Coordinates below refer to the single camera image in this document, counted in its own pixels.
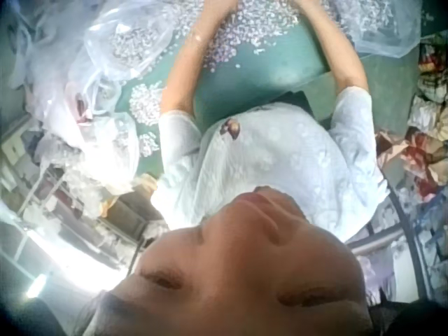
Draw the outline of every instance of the woman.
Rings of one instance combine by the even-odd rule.
[[[209,41],[237,2],[205,0],[163,92],[165,174],[152,201],[172,231],[106,295],[87,333],[372,331],[363,273],[343,244],[384,193],[363,66],[318,0],[295,0],[340,92],[331,130],[301,108],[270,104],[202,136],[193,113],[197,79]]]

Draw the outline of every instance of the white shirt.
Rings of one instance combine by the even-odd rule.
[[[182,111],[164,114],[159,128],[165,173],[151,202],[171,230],[198,225],[239,194],[269,186],[345,242],[386,196],[372,98],[359,87],[339,95],[329,132],[283,103],[217,122],[203,136]]]

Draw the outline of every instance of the lips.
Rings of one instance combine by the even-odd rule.
[[[240,194],[234,199],[234,202],[238,201],[245,201],[250,202],[254,204],[269,204],[272,205],[272,203],[264,196],[256,193],[256,192],[246,192],[244,194]]]

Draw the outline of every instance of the eye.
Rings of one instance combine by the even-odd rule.
[[[169,290],[178,290],[182,288],[181,277],[174,272],[157,271],[149,274],[142,274],[147,280],[153,284]]]
[[[342,298],[326,290],[308,290],[298,294],[281,295],[278,300],[286,307],[314,307],[336,302],[342,300]]]

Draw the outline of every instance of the bright window light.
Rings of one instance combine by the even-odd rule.
[[[43,290],[43,287],[45,286],[46,282],[47,277],[43,274],[40,274],[29,287],[29,290],[27,291],[27,297],[29,299],[37,298],[41,293],[41,291]]]
[[[85,291],[109,291],[126,276],[126,269],[111,269],[64,241],[50,242],[32,230],[27,235],[61,267],[72,283]]]

